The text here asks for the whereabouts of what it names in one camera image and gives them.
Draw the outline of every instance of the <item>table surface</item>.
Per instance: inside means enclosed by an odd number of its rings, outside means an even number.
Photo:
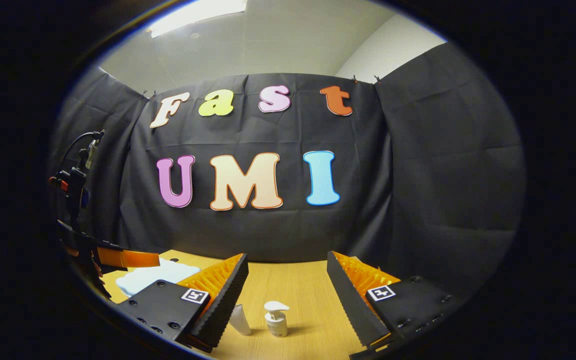
[[[162,253],[162,259],[178,259],[200,269],[221,262],[176,250]],[[344,312],[339,297],[326,271],[326,260],[311,262],[265,263],[249,262],[249,274],[238,298],[252,335],[241,335],[230,324],[226,326],[219,345],[211,353],[194,349],[217,359],[344,359],[365,350]],[[118,278],[126,271],[103,275],[111,300],[121,303],[128,297],[121,292]],[[274,337],[264,320],[264,304],[279,301],[286,310],[288,335]]]

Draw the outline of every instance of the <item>white tube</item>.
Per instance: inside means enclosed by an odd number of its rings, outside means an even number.
[[[252,334],[248,321],[246,320],[246,315],[244,314],[244,305],[240,303],[235,305],[228,323],[230,323],[230,325],[242,335]]]

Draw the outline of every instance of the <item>pump bottle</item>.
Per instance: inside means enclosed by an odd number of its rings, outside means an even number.
[[[283,305],[279,301],[268,301],[263,305],[265,313],[265,323],[268,330],[275,337],[283,338],[288,335],[288,324],[286,323],[286,314],[283,310],[289,310],[290,307]]]

